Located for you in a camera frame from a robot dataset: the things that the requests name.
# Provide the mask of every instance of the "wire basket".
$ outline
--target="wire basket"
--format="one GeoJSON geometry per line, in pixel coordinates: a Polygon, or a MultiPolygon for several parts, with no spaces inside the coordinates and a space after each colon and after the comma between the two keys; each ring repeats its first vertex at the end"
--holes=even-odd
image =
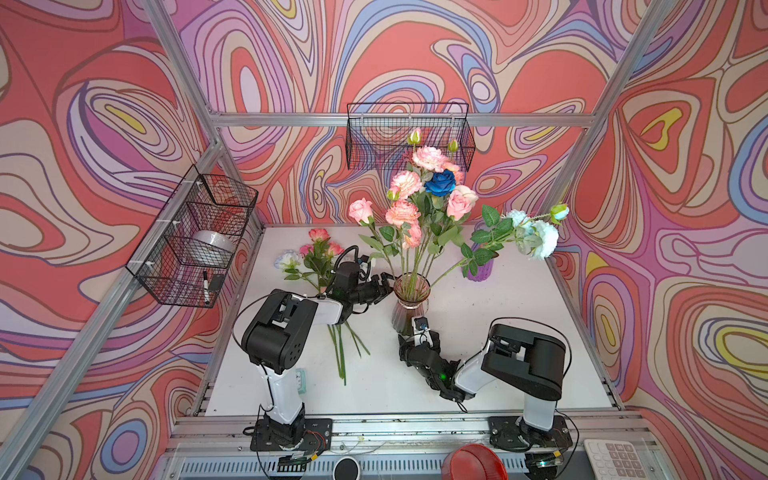
{"type": "Polygon", "coordinates": [[[346,106],[346,163],[350,170],[402,170],[412,155],[406,141],[421,129],[419,146],[439,148],[464,171],[475,155],[475,138],[465,102],[359,102],[346,106]],[[458,150],[448,152],[456,141],[458,150]]]}
{"type": "Polygon", "coordinates": [[[212,308],[258,193],[224,175],[198,174],[194,183],[147,257],[131,262],[138,269],[128,270],[158,303],[212,308]]]}

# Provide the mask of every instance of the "vase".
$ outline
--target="vase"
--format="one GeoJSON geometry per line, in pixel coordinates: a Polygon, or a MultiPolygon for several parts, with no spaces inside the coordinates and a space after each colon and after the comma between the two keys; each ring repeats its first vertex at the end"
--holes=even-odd
{"type": "Polygon", "coordinates": [[[392,328],[402,336],[413,335],[411,319],[424,316],[429,308],[429,281],[417,273],[404,273],[395,280],[394,292],[397,297],[392,311],[392,328]]]}

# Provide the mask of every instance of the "red container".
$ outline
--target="red container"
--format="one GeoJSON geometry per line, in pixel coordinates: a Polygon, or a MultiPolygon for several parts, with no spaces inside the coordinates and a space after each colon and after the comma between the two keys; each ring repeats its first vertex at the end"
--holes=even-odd
{"type": "Polygon", "coordinates": [[[445,457],[442,480],[507,480],[502,460],[483,445],[464,445],[445,457]]]}

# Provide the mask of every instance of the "white table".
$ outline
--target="white table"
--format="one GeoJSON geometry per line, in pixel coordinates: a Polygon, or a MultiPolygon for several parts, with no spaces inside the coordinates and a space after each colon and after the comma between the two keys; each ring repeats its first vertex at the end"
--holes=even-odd
{"type": "MultiPolygon", "coordinates": [[[[358,238],[359,233],[368,232],[366,228],[328,227],[327,230],[333,240],[343,247],[358,244],[362,253],[371,250],[358,238]]],[[[266,229],[243,306],[274,288],[314,293],[307,282],[283,280],[284,274],[273,265],[284,250],[298,250],[309,243],[308,231],[308,227],[266,229]]],[[[432,267],[430,280],[436,279],[460,256],[458,247],[449,245],[448,251],[432,267]]],[[[375,273],[383,271],[384,266],[386,263],[380,260],[375,273]]],[[[415,369],[406,367],[399,360],[397,334],[390,321],[395,301],[394,294],[391,294],[380,304],[371,306],[368,312],[350,318],[350,324],[365,342],[370,356],[365,352],[362,352],[362,358],[357,356],[349,330],[344,327],[346,386],[338,377],[327,327],[312,327],[304,352],[296,364],[296,368],[306,370],[307,389],[302,397],[307,414],[458,411],[455,403],[440,398],[415,369]]],[[[261,302],[252,306],[238,320],[234,328],[238,339],[242,338],[243,331],[260,305],[261,302]]],[[[442,356],[446,359],[468,359],[477,353],[488,335],[490,322],[497,316],[523,316],[552,325],[568,336],[574,350],[573,365],[563,381],[563,397],[558,408],[611,407],[547,265],[522,256],[514,247],[501,251],[501,256],[495,259],[490,279],[485,282],[464,279],[459,269],[451,272],[433,289],[426,316],[430,328],[440,333],[442,356]]],[[[535,323],[521,320],[506,320],[505,323],[559,336],[535,323]]],[[[256,415],[260,403],[265,406],[270,404],[269,393],[257,383],[258,367],[250,363],[228,332],[222,334],[229,337],[229,345],[205,415],[256,415]]],[[[470,412],[522,410],[523,393],[496,380],[483,388],[474,399],[464,402],[464,406],[470,412]]]]}

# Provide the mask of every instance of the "black mounting plate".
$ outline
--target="black mounting plate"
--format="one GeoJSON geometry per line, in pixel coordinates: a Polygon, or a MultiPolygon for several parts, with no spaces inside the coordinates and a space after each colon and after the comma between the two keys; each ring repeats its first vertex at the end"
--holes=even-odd
{"type": "MultiPolygon", "coordinates": [[[[251,452],[289,452],[285,445],[278,445],[275,442],[272,432],[269,428],[267,418],[262,417],[256,423],[256,431],[250,438],[251,452]]],[[[304,438],[297,446],[297,451],[314,452],[315,450],[324,450],[331,448],[331,434],[333,433],[332,419],[306,419],[306,430],[312,430],[325,438],[325,445],[312,433],[304,432],[304,438]]]]}
{"type": "MultiPolygon", "coordinates": [[[[488,417],[491,445],[509,452],[523,452],[528,445],[520,439],[523,431],[518,426],[518,419],[522,421],[519,416],[488,417]]],[[[565,450],[574,444],[571,434],[568,433],[568,427],[565,425],[565,418],[561,415],[554,416],[552,430],[549,432],[529,429],[525,436],[531,440],[534,446],[543,448],[565,450]]]]}

